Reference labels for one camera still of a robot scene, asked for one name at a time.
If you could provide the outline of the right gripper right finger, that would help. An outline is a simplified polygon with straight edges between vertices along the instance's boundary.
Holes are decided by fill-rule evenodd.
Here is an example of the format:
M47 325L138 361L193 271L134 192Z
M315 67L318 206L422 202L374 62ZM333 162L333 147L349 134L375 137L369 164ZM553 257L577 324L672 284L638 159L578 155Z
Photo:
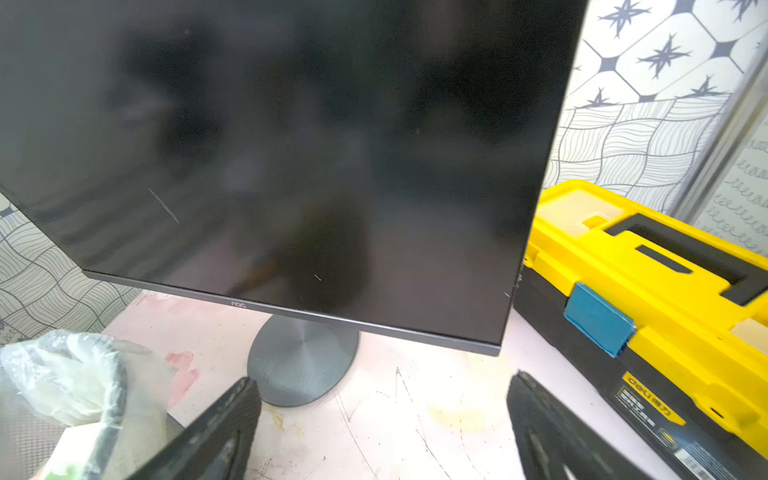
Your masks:
M527 479L646 479L534 377L511 378L507 408Z

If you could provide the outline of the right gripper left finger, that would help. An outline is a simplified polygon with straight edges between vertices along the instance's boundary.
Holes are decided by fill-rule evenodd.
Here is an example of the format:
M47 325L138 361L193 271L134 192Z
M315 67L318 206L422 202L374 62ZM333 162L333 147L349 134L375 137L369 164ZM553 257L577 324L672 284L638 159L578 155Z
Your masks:
M242 377L133 479L242 479L258 426L262 401L257 383Z

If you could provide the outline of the pale green sticky note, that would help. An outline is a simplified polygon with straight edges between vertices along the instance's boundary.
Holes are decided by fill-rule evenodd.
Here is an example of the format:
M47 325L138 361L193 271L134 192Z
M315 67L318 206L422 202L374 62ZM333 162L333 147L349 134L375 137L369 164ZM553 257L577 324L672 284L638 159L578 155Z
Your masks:
M100 423L66 428L53 453L35 476L35 479L79 479L94 450L100 432Z

